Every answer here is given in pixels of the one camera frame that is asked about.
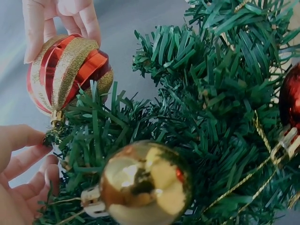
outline gray background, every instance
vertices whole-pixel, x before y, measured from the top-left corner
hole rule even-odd
[[[151,79],[143,79],[131,70],[137,40],[134,30],[149,33],[156,25],[182,25],[188,5],[184,0],[95,0],[102,33],[101,49],[110,56],[119,91],[131,97],[154,98],[157,94]],[[59,33],[65,33],[59,20]],[[1,0],[0,7],[0,125],[28,124],[46,131],[49,118],[41,114],[26,90],[27,65],[23,64],[25,37],[21,0]],[[11,186],[27,182],[40,163],[10,182]],[[297,225],[300,214],[288,212],[276,225]]]

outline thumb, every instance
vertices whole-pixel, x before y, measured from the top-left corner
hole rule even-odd
[[[31,63],[44,44],[44,1],[22,0],[27,49],[24,63]]]

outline finger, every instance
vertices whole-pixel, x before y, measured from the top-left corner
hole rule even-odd
[[[67,33],[69,35],[71,35],[71,34],[80,34],[81,35],[81,31],[72,16],[60,15],[60,19],[61,19],[62,24],[65,26]]]
[[[56,28],[53,18],[45,20],[44,42],[48,41],[54,36],[56,36]]]
[[[94,4],[90,4],[79,12],[82,22],[86,28],[88,38],[96,40],[99,47],[101,45],[100,27],[96,16]]]
[[[27,125],[0,126],[0,173],[7,167],[11,152],[25,146],[39,145],[45,134]]]
[[[59,186],[59,169],[57,165],[50,165],[45,174],[45,185],[43,189],[40,191],[39,195],[34,196],[33,198],[27,201],[30,209],[32,212],[36,212],[39,210],[43,205],[39,204],[38,202],[46,202],[48,200],[48,194],[50,191],[50,181],[53,185],[53,195],[58,194],[58,186]]]
[[[58,3],[58,10],[63,15],[76,15],[90,5],[94,7],[93,0],[63,0]]]
[[[45,181],[46,170],[52,165],[57,167],[57,163],[58,160],[56,156],[54,155],[47,156],[44,163],[41,165],[39,171],[33,176],[33,178],[29,181],[29,183],[17,186],[14,188],[14,190],[17,191],[19,194],[21,194],[25,200],[38,196],[46,184]]]
[[[16,178],[41,160],[50,151],[50,148],[43,145],[37,145],[24,150],[10,159],[7,168],[4,170],[5,176],[9,181]]]
[[[60,171],[57,165],[50,165],[45,173],[45,184],[50,188],[52,185],[52,194],[58,195],[60,190]]]
[[[79,27],[80,31],[81,31],[81,35],[84,37],[84,38],[89,38],[88,37],[88,33],[86,31],[86,28],[83,24],[83,21],[79,15],[79,13],[77,13],[76,15],[73,16],[77,26]]]
[[[24,63],[32,62],[44,43],[44,5],[41,0],[22,0],[27,49]]]

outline red and gold striped ornament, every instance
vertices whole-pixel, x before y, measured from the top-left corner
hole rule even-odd
[[[91,94],[90,81],[97,81],[100,93],[113,82],[108,55],[96,41],[81,35],[58,35],[47,41],[31,63],[27,89],[37,108],[51,116],[54,125],[63,120],[63,110],[76,102],[79,87]]]

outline gold ornament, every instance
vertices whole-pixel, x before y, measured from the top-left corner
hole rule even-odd
[[[135,142],[108,161],[99,185],[82,192],[82,207],[92,217],[107,212],[121,225],[170,225],[191,202],[190,179],[179,154]]]

